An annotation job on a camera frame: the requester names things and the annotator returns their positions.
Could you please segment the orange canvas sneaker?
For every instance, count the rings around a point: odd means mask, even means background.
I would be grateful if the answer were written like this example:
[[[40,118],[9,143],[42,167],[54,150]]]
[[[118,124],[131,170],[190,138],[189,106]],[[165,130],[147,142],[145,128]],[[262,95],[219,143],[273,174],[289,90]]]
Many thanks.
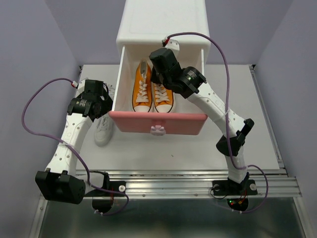
[[[145,59],[140,60],[132,92],[132,109],[135,112],[153,111],[151,73],[148,62]]]
[[[174,93],[162,84],[152,83],[152,96],[156,113],[172,113],[175,109]]]

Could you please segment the pink top drawer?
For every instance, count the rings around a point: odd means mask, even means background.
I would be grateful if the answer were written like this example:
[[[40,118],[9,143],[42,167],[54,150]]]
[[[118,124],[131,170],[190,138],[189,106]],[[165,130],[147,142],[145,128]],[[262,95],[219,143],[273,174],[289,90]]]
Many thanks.
[[[109,115],[122,132],[197,135],[207,115],[180,95],[175,95],[172,113],[134,112],[132,109],[133,85],[139,61],[148,60],[150,53],[157,48],[151,45],[123,46],[113,107]]]

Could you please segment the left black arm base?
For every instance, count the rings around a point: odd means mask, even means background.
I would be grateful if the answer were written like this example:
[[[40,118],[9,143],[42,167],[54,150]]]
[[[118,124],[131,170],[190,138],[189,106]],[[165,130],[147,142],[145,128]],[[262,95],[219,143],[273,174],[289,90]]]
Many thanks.
[[[86,183],[86,197],[91,197],[95,214],[111,216],[122,212],[129,203],[126,182],[113,181],[107,172],[91,171],[90,182]]]

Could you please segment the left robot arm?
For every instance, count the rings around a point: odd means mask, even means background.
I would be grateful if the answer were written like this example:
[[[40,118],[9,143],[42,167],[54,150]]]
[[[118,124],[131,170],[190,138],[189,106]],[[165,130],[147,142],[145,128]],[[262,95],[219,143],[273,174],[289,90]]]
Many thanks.
[[[85,78],[67,108],[66,124],[55,154],[44,171],[38,171],[35,182],[46,200],[79,204],[92,190],[88,181],[95,180],[93,190],[98,195],[110,191],[106,173],[96,177],[76,177],[77,154],[93,122],[95,144],[105,146],[113,135],[113,120],[109,116],[115,89],[112,85]]]

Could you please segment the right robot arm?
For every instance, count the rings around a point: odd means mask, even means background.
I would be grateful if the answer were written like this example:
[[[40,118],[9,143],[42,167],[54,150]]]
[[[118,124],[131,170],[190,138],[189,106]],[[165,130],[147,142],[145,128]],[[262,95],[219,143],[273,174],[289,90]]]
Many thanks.
[[[216,148],[226,158],[228,188],[233,193],[243,191],[248,177],[243,145],[254,126],[253,120],[244,119],[229,109],[196,68],[181,68],[171,49],[160,48],[152,52],[149,59],[159,76],[159,82],[166,89],[196,105],[220,129],[223,135]]]

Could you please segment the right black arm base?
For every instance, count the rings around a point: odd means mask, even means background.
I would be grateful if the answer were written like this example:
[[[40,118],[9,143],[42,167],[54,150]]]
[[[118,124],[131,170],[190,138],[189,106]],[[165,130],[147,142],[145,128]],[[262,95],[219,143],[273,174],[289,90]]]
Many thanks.
[[[249,196],[258,195],[255,181],[249,179],[241,184],[235,183],[229,179],[214,180],[210,188],[210,194],[213,198],[225,199],[233,211],[245,213],[249,207]]]

